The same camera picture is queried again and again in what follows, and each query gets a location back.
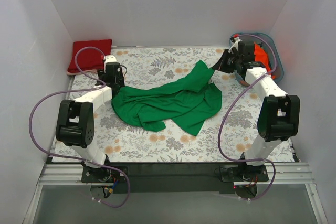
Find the green t-shirt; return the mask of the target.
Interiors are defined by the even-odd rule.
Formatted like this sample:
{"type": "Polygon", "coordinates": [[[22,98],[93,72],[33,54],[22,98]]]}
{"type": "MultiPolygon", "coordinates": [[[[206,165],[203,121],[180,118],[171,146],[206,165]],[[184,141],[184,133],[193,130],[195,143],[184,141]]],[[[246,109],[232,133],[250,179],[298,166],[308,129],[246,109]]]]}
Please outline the green t-shirt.
{"type": "Polygon", "coordinates": [[[126,124],[159,132],[171,119],[190,135],[222,108],[222,92],[211,82],[215,70],[198,61],[185,77],[143,90],[125,86],[112,99],[116,115],[126,124]]]}

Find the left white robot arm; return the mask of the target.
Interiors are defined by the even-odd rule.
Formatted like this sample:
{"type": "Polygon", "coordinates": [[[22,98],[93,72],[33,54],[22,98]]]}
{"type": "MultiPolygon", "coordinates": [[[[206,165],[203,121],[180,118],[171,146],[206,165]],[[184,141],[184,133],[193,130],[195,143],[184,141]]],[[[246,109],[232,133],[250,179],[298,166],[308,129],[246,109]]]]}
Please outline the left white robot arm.
{"type": "Polygon", "coordinates": [[[118,62],[107,62],[99,71],[99,81],[106,86],[97,86],[74,100],[63,100],[59,107],[56,139],[75,150],[83,164],[94,168],[93,175],[100,182],[111,178],[112,170],[106,165],[107,156],[94,144],[94,112],[112,101],[120,88],[124,87],[124,73],[127,68],[118,62]]]}

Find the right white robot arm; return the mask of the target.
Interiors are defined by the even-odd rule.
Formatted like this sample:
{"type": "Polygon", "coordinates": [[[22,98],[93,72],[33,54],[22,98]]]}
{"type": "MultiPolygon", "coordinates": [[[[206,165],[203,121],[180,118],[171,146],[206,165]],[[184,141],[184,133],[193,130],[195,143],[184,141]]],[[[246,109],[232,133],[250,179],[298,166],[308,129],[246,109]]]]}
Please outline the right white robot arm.
{"type": "Polygon", "coordinates": [[[257,60],[253,41],[243,42],[238,37],[234,38],[233,45],[223,52],[213,69],[236,72],[262,100],[254,142],[234,165],[219,168],[219,175],[225,182],[266,182],[265,162],[268,156],[280,143],[298,132],[300,99],[277,86],[270,71],[262,61],[257,60]]]}

